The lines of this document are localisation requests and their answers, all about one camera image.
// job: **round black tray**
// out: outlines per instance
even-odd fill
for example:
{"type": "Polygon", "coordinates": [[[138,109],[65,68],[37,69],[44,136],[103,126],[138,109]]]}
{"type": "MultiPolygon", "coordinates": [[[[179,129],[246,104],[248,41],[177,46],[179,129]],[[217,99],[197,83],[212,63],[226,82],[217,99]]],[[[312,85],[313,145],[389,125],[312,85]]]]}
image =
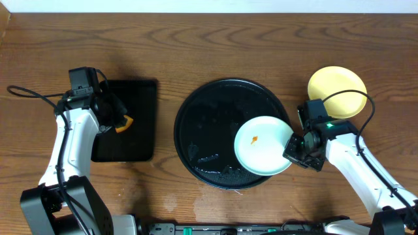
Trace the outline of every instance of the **round black tray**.
{"type": "Polygon", "coordinates": [[[291,125],[278,98],[254,82],[228,78],[192,92],[174,124],[174,144],[184,166],[221,189],[245,189],[266,181],[270,176],[248,172],[234,153],[239,128],[258,116],[277,117],[291,125]]]}

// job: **white wall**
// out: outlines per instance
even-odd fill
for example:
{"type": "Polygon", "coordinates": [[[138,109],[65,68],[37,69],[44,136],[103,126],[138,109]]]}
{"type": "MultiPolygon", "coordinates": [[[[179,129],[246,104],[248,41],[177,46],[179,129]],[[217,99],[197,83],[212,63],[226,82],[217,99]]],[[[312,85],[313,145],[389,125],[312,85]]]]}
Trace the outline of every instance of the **white wall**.
{"type": "Polygon", "coordinates": [[[418,0],[0,0],[11,12],[418,13],[418,0]]]}

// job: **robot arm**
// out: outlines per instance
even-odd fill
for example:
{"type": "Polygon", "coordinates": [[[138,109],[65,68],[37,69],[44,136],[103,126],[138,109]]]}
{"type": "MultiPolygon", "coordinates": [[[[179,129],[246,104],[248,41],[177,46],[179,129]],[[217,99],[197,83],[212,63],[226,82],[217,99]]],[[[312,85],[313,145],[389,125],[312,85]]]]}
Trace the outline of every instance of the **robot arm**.
{"type": "MultiPolygon", "coordinates": [[[[362,138],[360,138],[360,145],[363,153],[373,164],[374,168],[397,189],[411,206],[414,206],[414,201],[417,200],[417,197],[405,190],[382,167],[378,160],[370,153],[362,138]]],[[[342,134],[336,136],[334,140],[328,140],[326,157],[346,177],[347,181],[366,206],[370,218],[373,219],[375,213],[382,212],[386,206],[390,206],[394,210],[405,208],[405,205],[392,195],[390,190],[371,171],[365,161],[357,155],[354,134],[342,134]]]]}
{"type": "MultiPolygon", "coordinates": [[[[71,176],[86,176],[89,178],[91,149],[96,134],[99,132],[99,122],[90,108],[77,108],[65,111],[64,115],[69,122],[70,131],[63,156],[63,168],[65,169],[63,180],[68,181],[71,176]]],[[[58,116],[54,150],[52,151],[48,168],[40,179],[39,185],[43,183],[45,186],[58,184],[55,165],[57,164],[58,153],[64,138],[64,128],[64,121],[61,116],[58,116]]]]}
{"type": "MultiPolygon", "coordinates": [[[[283,156],[301,167],[316,171],[321,171],[323,163],[328,160],[346,177],[373,220],[371,228],[356,225],[353,221],[336,221],[325,226],[326,232],[397,234],[404,232],[405,225],[411,230],[417,228],[405,204],[392,194],[359,155],[356,145],[358,130],[349,121],[329,117],[322,100],[305,102],[298,107],[298,114],[304,136],[293,134],[283,156]]],[[[405,190],[382,167],[370,153],[361,136],[359,147],[382,179],[416,210],[417,197],[405,190]]]]}
{"type": "Polygon", "coordinates": [[[57,104],[69,123],[67,139],[64,140],[64,120],[57,116],[57,136],[51,160],[39,186],[22,193],[22,211],[33,234],[83,234],[74,215],[55,217],[53,214],[66,206],[55,168],[65,141],[62,183],[86,230],[96,235],[136,235],[135,218],[132,215],[111,216],[88,180],[96,134],[111,127],[115,127],[116,132],[118,128],[127,128],[130,122],[125,116],[126,109],[108,87],[103,87],[104,91],[99,87],[94,68],[83,67],[69,73],[71,90],[57,104]]]}

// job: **orange object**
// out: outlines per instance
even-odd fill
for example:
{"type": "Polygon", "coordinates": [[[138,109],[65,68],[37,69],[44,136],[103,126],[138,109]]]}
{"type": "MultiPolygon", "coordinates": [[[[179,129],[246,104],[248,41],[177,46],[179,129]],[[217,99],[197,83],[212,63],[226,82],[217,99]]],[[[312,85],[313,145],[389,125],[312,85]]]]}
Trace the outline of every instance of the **orange object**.
{"type": "Polygon", "coordinates": [[[128,115],[123,115],[123,116],[126,119],[126,124],[123,127],[115,128],[116,133],[121,133],[122,131],[128,129],[132,125],[133,119],[129,117],[128,115]]]}
{"type": "Polygon", "coordinates": [[[253,141],[251,142],[251,144],[254,144],[257,140],[259,139],[259,137],[258,136],[254,136],[253,137],[253,141]]]}

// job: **white plate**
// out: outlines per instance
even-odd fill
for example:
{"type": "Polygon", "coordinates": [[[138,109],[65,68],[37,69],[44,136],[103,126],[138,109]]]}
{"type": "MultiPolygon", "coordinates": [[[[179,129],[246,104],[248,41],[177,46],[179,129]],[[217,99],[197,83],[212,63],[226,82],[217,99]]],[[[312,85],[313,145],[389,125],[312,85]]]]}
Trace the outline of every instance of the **white plate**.
{"type": "Polygon", "coordinates": [[[237,132],[235,155],[251,173],[260,176],[278,174],[291,165],[283,157],[283,151],[292,134],[292,128],[276,117],[255,117],[237,132]]]}

